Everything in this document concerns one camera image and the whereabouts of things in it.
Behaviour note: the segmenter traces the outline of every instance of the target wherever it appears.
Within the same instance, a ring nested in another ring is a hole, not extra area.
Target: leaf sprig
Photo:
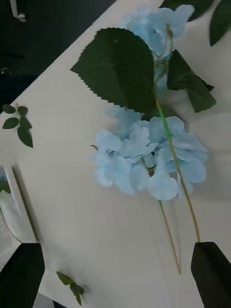
[[[70,277],[68,277],[67,275],[64,275],[61,272],[56,272],[56,274],[58,275],[59,279],[62,281],[62,283],[64,285],[69,285],[70,289],[72,291],[72,293],[74,294],[74,296],[76,297],[77,302],[82,305],[82,300],[81,300],[81,296],[83,296],[84,289],[78,285],[73,279],[71,279]]]
[[[18,137],[22,143],[33,148],[33,140],[30,133],[32,128],[30,122],[26,118],[28,108],[24,106],[17,106],[16,108],[11,105],[3,105],[2,109],[7,114],[16,114],[16,116],[10,117],[3,124],[3,129],[17,128]]]

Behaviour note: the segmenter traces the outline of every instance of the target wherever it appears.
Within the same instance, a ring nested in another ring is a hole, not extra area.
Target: blue hydrangea
[[[133,14],[125,15],[119,27],[141,37],[154,55],[164,58],[169,55],[171,45],[170,38],[167,37],[167,24],[173,38],[177,39],[182,35],[193,12],[194,7],[191,5],[181,5],[175,11],[169,8],[152,11],[148,6],[138,6]]]
[[[147,191],[158,200],[184,198],[180,177],[159,117],[141,120],[134,110],[114,106],[107,114],[117,119],[114,131],[101,130],[95,145],[95,178],[104,187],[116,185],[134,195]],[[176,116],[167,117],[178,163],[188,189],[206,179],[208,150],[186,132]]]

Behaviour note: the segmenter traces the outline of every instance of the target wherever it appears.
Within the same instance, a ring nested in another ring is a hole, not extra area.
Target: white frame
[[[31,223],[30,223],[30,220],[29,220],[19,187],[18,187],[18,184],[16,182],[16,179],[13,173],[13,169],[10,165],[4,164],[2,166],[5,170],[8,184],[12,192],[12,196],[19,209],[19,212],[21,214],[21,217],[24,223],[26,238],[23,239],[23,242],[24,243],[37,243],[33,228],[31,226]]]

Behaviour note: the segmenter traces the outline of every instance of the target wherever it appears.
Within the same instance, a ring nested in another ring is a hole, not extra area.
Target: hydrangea stem
[[[198,225],[197,225],[197,221],[196,221],[196,216],[195,216],[195,213],[194,213],[194,210],[193,210],[193,206],[192,206],[192,203],[191,203],[191,200],[190,200],[190,197],[189,197],[189,194],[188,194],[187,188],[185,186],[185,183],[184,183],[184,180],[183,180],[183,176],[182,176],[179,164],[178,164],[178,159],[177,159],[177,156],[176,156],[176,152],[175,152],[175,149],[174,149],[174,146],[173,146],[173,143],[172,143],[171,133],[169,131],[169,128],[168,128],[168,125],[167,125],[167,121],[165,119],[163,110],[162,110],[158,100],[156,100],[156,106],[158,108],[158,111],[159,111],[159,114],[160,114],[160,117],[161,117],[161,120],[162,120],[162,123],[163,123],[163,126],[164,126],[165,134],[166,134],[166,137],[168,139],[168,142],[169,142],[169,145],[170,145],[170,148],[171,148],[171,151],[172,151],[172,155],[173,155],[173,158],[174,158],[174,161],[175,161],[175,164],[176,164],[177,172],[178,172],[178,174],[180,176],[180,182],[182,184],[182,188],[184,190],[186,199],[187,199],[188,204],[189,204],[189,209],[190,209],[190,212],[191,212],[191,215],[192,215],[192,219],[193,219],[193,222],[194,222],[194,225],[195,225],[197,242],[199,243],[201,241],[201,239],[200,239],[200,233],[199,233],[199,229],[198,229]]]
[[[164,208],[163,208],[163,205],[162,205],[162,201],[160,201],[160,200],[158,200],[158,201],[159,201],[161,212],[163,214],[165,224],[166,224],[166,227],[167,227],[167,232],[168,232],[168,235],[169,235],[169,238],[170,238],[173,256],[174,256],[174,259],[175,259],[175,262],[176,262],[176,265],[177,265],[177,269],[178,269],[179,274],[181,275],[180,263],[179,263],[178,258],[177,258],[177,253],[176,253],[176,249],[175,249],[175,246],[174,246],[174,243],[173,243],[172,234],[171,234],[170,227],[169,227],[169,224],[168,224],[168,221],[167,221],[167,217],[165,215],[165,211],[164,211]]]

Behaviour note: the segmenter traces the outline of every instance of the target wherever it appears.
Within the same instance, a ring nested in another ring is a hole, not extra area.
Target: flower petal
[[[181,168],[181,172],[183,178],[192,183],[201,183],[206,179],[206,168],[198,159],[194,159],[191,163],[184,165]]]
[[[144,156],[144,162],[145,165],[148,168],[152,168],[154,166],[154,156],[152,155],[152,153],[149,153],[148,155]]]
[[[177,158],[184,160],[185,162],[188,162],[188,163],[190,163],[194,159],[193,154],[189,153],[188,150],[175,149],[175,153],[176,153]]]
[[[147,190],[157,200],[171,200],[178,194],[177,181],[167,175],[154,174],[148,181]]]
[[[120,177],[115,180],[115,185],[122,191],[131,196],[135,194],[134,189],[131,186],[129,177]]]
[[[149,174],[144,166],[138,165],[132,168],[130,173],[131,185],[136,191],[145,189],[148,185]]]
[[[185,196],[185,193],[184,193],[181,181],[180,181],[179,174],[177,174],[177,183],[178,183],[178,189],[179,189],[179,197],[180,197],[181,200],[185,200],[186,196]],[[186,179],[184,179],[184,184],[186,186],[188,194],[191,194],[193,192],[192,184],[188,180],[186,180]]]
[[[168,127],[170,129],[171,134],[175,133],[183,133],[185,131],[184,129],[184,122],[179,119],[177,116],[169,116],[166,118]]]
[[[174,17],[170,27],[173,32],[173,37],[175,39],[178,39],[182,35],[184,27],[193,12],[194,12],[194,7],[192,5],[184,5],[184,4],[180,5],[174,11]]]
[[[119,151],[122,142],[118,136],[112,132],[103,129],[96,135],[95,145],[102,151]]]
[[[103,168],[98,168],[95,171],[95,179],[103,186],[103,187],[110,187],[113,184],[113,179],[107,177]]]
[[[148,155],[149,153],[153,152],[157,146],[158,146],[158,143],[150,143],[149,145],[144,147],[142,151],[142,155]]]

